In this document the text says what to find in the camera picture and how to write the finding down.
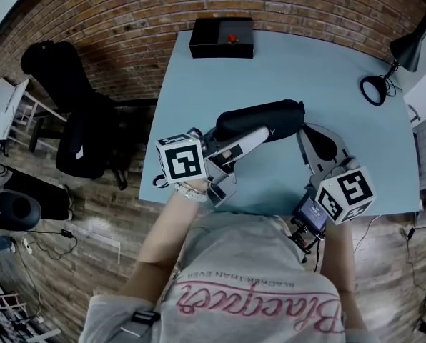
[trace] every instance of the hand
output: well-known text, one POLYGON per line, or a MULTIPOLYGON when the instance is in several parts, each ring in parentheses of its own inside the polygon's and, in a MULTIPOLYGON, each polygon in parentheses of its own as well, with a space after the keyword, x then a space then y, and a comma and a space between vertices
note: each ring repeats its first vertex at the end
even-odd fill
POLYGON ((352 234, 351 222, 346 221, 341 224, 334 224, 330 219, 326 222, 326 237, 329 239, 344 239, 347 235, 352 234))
POLYGON ((200 193, 205 193, 209 186, 209 183, 206 179, 194 179, 185 183, 200 193))

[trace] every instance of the black office chair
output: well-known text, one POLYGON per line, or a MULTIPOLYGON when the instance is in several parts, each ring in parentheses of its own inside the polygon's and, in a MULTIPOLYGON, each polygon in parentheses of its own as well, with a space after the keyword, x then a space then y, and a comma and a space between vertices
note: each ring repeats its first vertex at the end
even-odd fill
POLYGON ((61 134, 42 129, 39 122, 30 149, 35 149, 39 137, 60 138, 57 169, 96 179, 109 167, 119 189, 125 189, 127 182, 113 157, 118 112, 114 101, 92 89, 76 49, 68 42, 32 44, 22 56, 21 67, 45 88, 59 111, 71 112, 61 134))

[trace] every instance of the light blue table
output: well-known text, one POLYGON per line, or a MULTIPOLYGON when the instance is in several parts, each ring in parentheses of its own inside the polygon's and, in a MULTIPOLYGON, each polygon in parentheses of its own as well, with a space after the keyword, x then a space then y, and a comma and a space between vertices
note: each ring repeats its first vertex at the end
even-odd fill
MULTIPOLYGON (((190 31, 174 47, 154 115, 139 198, 167 202, 173 187, 153 187, 161 174, 154 142, 191 127, 203 133, 224 111, 271 101, 303 101, 306 122, 339 134, 367 166, 377 200, 366 214, 418 208, 418 170, 407 109, 401 95, 381 107, 361 95, 364 76, 389 65, 352 49, 316 39, 254 32, 253 59, 193 59, 190 31)), ((290 214, 305 193, 310 172, 296 136, 263 144, 236 167, 238 192, 221 210, 290 214)))

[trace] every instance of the gray t-shirt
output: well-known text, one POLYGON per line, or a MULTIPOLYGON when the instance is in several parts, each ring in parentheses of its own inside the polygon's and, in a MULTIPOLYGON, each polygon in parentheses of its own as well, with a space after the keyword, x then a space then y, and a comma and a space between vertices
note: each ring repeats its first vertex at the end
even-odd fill
POLYGON ((154 308, 149 302, 95 296, 80 343, 377 342, 368 332, 345 331, 334 285, 304 270, 301 251, 280 225, 210 214, 189 232, 158 322, 132 321, 136 311, 154 308))

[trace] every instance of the brick wall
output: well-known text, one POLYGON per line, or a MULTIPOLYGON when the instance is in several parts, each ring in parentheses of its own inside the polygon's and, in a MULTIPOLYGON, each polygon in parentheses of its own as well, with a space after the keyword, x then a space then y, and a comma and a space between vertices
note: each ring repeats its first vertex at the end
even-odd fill
MULTIPOLYGON (((211 16, 250 16, 255 29, 331 41, 390 60, 426 0, 21 0, 0 27, 0 76, 19 82, 28 45, 67 40, 92 85, 116 100, 155 98, 178 31, 211 16)), ((40 96, 46 96, 36 87, 40 96)))

